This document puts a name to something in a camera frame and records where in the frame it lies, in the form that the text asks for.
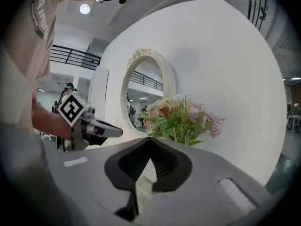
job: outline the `balcony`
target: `balcony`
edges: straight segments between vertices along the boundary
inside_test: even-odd
[[[156,89],[156,90],[159,90],[159,91],[163,91],[163,84],[144,75],[144,74],[141,74],[137,71],[134,71],[131,78],[130,78],[130,81],[132,82],[136,82],[136,83],[139,83],[139,84],[142,84],[142,85],[145,85],[147,87],[150,87],[150,88],[153,88],[153,89]]]
[[[96,55],[58,45],[53,45],[50,52],[50,61],[80,66],[90,70],[96,70],[101,59]]]

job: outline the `t-shirt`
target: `t-shirt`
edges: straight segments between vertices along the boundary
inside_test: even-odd
[[[35,81],[50,72],[55,11],[62,0],[24,0],[0,43],[0,122],[33,132]]]

